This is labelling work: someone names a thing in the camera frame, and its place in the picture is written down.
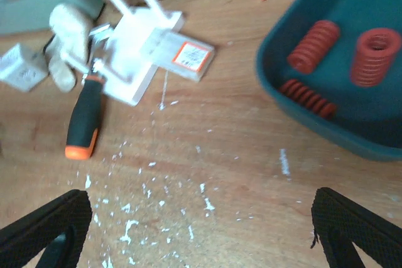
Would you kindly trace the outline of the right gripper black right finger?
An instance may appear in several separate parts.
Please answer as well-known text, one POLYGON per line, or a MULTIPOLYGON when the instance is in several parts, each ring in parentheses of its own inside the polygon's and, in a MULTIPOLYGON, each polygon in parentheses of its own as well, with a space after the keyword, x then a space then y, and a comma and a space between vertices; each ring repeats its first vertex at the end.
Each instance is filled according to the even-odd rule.
POLYGON ((364 267, 355 246, 381 267, 401 267, 401 228, 328 187, 311 208, 313 242, 330 267, 364 267))

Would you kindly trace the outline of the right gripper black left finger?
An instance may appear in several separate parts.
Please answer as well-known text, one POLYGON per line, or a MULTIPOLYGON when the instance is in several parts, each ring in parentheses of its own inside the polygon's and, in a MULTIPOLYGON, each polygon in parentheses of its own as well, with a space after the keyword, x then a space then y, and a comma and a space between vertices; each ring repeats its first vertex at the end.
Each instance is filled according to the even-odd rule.
POLYGON ((73 189, 1 229, 1 267, 76 267, 92 220, 89 196, 73 189))

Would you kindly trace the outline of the large red spring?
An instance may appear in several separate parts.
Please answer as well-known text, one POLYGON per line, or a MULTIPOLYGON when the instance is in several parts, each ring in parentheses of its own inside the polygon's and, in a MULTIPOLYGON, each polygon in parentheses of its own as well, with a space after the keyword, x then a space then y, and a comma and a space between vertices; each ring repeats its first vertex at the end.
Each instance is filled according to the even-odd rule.
POLYGON ((401 35, 390 28, 373 28, 357 39, 350 70, 352 82, 360 87, 379 85, 401 49, 401 35))
POLYGON ((339 38, 340 28, 337 24, 319 20, 288 55, 287 62, 300 73, 312 73, 339 38))

